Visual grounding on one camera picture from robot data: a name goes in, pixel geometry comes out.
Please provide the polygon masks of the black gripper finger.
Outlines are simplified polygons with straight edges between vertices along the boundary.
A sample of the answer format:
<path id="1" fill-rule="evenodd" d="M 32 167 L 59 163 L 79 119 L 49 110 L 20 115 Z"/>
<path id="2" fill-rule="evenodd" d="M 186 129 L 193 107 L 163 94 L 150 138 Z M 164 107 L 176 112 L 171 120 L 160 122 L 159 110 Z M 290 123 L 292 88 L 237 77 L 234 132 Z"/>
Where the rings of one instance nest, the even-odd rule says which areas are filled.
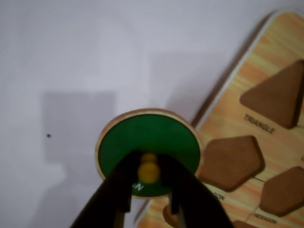
<path id="1" fill-rule="evenodd" d="M 180 228 L 232 228 L 233 224 L 214 194 L 177 159 L 157 156 L 161 181 L 169 188 L 171 213 Z"/>
<path id="2" fill-rule="evenodd" d="M 126 155 L 106 177 L 72 228 L 122 228 L 125 213 L 131 210 L 133 184 L 138 181 L 140 152 Z"/>

